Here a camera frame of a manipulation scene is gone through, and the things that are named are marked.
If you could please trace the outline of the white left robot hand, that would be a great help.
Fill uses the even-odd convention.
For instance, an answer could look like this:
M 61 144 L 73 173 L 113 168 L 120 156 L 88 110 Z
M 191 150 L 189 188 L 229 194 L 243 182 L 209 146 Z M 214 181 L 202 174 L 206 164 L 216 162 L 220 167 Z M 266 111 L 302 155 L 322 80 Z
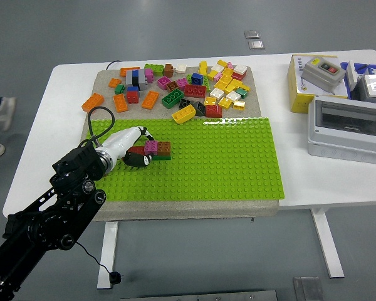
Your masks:
M 146 127 L 136 126 L 113 133 L 104 143 L 96 148 L 96 152 L 105 166 L 105 173 L 110 173 L 116 166 L 118 159 L 131 167 L 146 167 L 151 161 L 153 154 L 141 155 L 128 150 L 145 136 L 148 140 L 154 140 Z

